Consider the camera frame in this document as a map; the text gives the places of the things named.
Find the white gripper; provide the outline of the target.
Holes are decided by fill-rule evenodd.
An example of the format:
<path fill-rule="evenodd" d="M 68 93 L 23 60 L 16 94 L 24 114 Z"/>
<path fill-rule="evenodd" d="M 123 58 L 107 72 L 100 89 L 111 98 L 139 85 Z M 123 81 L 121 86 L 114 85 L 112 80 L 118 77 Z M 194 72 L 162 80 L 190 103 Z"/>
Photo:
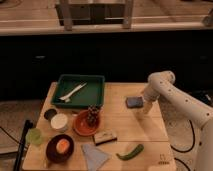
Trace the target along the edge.
<path fill-rule="evenodd" d="M 142 96 L 145 100 L 143 102 L 142 113 L 147 115 L 153 107 L 152 102 L 156 101 L 160 97 L 160 94 L 150 84 L 148 84 L 142 91 Z"/>

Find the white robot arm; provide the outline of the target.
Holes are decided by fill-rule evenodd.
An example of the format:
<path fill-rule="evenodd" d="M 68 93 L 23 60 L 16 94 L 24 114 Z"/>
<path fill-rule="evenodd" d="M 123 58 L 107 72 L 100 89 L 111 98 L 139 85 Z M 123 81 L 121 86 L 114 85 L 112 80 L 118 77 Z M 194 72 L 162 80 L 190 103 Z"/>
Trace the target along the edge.
<path fill-rule="evenodd" d="M 155 72 L 148 76 L 142 98 L 154 102 L 160 96 L 182 111 L 201 130 L 195 171 L 213 171 L 213 108 L 174 86 L 172 71 Z"/>

